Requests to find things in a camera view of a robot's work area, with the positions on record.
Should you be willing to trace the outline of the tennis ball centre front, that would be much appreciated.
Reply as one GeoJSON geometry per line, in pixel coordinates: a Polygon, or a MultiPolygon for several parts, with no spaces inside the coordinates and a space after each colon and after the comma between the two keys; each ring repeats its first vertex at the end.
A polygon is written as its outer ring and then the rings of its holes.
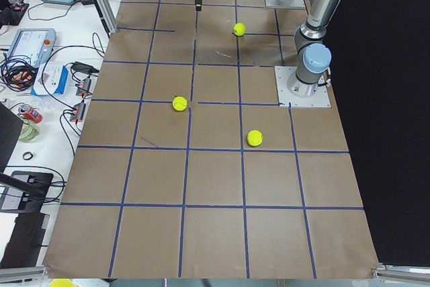
{"type": "Polygon", "coordinates": [[[233,34],[236,37],[244,36],[246,34],[246,31],[247,31],[246,25],[241,22],[236,23],[233,27],[233,34]]]}

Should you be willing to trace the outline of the tennis ball near tape curl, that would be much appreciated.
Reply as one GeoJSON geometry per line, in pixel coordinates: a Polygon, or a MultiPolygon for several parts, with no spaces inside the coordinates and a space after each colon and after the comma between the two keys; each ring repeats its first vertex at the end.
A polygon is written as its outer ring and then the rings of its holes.
{"type": "Polygon", "coordinates": [[[183,96],[175,96],[172,101],[173,109],[177,112],[184,111],[188,106],[188,101],[183,96]]]}

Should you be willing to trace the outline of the tennis ball near base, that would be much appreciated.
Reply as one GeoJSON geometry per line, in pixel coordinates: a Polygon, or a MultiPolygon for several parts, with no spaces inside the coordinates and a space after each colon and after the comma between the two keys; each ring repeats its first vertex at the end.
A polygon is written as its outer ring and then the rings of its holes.
{"type": "Polygon", "coordinates": [[[258,147],[263,143],[263,133],[260,130],[250,130],[247,134],[247,143],[251,147],[258,147]]]}

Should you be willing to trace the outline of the black power adapter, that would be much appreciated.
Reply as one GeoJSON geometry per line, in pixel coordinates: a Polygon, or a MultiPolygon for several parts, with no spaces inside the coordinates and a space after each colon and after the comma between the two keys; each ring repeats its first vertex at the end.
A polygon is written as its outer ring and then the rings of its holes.
{"type": "Polygon", "coordinates": [[[92,74],[98,74],[99,73],[99,69],[96,69],[92,65],[88,65],[86,63],[82,63],[82,62],[79,62],[79,61],[75,61],[71,65],[71,69],[74,72],[84,73],[86,75],[92,75],[92,74]]]}

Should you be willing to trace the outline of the near teach pendant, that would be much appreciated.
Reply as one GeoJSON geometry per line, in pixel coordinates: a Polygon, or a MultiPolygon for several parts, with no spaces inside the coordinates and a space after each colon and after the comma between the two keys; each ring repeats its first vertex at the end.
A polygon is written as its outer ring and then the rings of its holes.
{"type": "Polygon", "coordinates": [[[53,50],[56,31],[53,28],[19,29],[7,52],[7,57],[21,58],[32,67],[45,63],[53,50]]]}

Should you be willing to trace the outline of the blue white cardboard box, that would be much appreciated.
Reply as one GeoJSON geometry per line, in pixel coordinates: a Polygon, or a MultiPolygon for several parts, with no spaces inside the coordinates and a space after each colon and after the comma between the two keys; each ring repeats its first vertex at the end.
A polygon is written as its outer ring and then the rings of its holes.
{"type": "Polygon", "coordinates": [[[43,63],[38,68],[31,94],[35,96],[63,94],[67,85],[68,69],[61,62],[43,63]]]}

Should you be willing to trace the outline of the brown paper table cover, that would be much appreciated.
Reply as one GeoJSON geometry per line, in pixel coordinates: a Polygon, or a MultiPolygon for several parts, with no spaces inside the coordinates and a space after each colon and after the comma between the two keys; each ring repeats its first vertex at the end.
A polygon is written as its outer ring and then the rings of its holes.
{"type": "Polygon", "coordinates": [[[50,276],[369,278],[378,259],[336,103],[278,104],[275,66],[296,65],[305,11],[193,2],[122,0],[50,276]]]}

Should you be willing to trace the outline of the red drink can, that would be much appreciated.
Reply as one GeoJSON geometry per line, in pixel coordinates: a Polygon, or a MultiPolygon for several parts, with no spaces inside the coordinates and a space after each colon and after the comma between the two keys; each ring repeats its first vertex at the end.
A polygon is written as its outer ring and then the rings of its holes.
{"type": "Polygon", "coordinates": [[[35,124],[43,121],[43,116],[31,105],[23,104],[19,107],[19,114],[24,118],[31,120],[35,124]]]}

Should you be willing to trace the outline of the green tape roll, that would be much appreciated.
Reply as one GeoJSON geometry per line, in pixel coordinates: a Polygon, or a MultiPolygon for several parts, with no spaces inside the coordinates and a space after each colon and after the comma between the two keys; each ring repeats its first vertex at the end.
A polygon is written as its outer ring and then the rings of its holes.
{"type": "Polygon", "coordinates": [[[18,141],[20,142],[30,142],[35,139],[40,134],[40,129],[33,122],[24,122],[18,141]]]}

